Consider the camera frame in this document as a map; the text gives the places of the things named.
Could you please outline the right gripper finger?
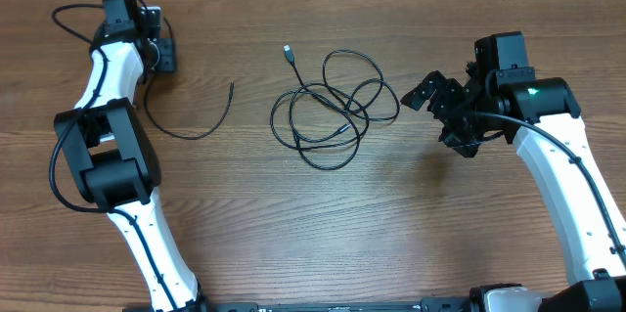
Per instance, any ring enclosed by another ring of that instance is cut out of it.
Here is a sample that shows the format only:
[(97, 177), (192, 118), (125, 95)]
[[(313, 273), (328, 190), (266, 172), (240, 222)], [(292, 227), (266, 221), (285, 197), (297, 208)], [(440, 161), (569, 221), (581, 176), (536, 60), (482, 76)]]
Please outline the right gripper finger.
[(481, 144), (481, 142), (476, 139), (468, 139), (463, 135), (459, 136), (447, 128), (442, 129), (438, 141), (463, 157), (475, 157)]
[(419, 111), (433, 94), (446, 84), (446, 77), (438, 70), (430, 72), (422, 82), (405, 94), (400, 103), (412, 110)]

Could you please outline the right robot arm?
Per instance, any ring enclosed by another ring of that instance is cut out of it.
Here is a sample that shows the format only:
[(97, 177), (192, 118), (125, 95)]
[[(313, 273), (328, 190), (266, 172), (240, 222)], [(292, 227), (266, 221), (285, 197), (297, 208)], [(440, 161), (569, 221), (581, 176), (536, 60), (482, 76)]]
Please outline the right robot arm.
[(430, 72), (402, 97), (443, 127), (439, 140), (463, 157), (503, 137), (529, 169), (558, 234), (568, 286), (553, 295), (520, 284), (474, 287), (469, 296), (421, 301), (427, 311), (622, 311), (625, 219), (595, 162), (582, 110), (560, 77), (539, 79), (519, 31), (474, 43), (469, 80)]

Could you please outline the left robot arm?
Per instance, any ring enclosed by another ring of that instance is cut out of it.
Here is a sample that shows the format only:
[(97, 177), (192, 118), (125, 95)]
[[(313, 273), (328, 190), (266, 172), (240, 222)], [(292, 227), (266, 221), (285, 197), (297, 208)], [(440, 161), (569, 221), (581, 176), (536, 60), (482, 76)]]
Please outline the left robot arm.
[(82, 98), (54, 120), (49, 169), (64, 156), (84, 212), (118, 228), (149, 289), (151, 311), (205, 311), (207, 300), (187, 267), (160, 204), (156, 151), (134, 109), (135, 90), (151, 73), (176, 70), (174, 42), (160, 35), (158, 6), (102, 0), (105, 13), (89, 40), (92, 72)]

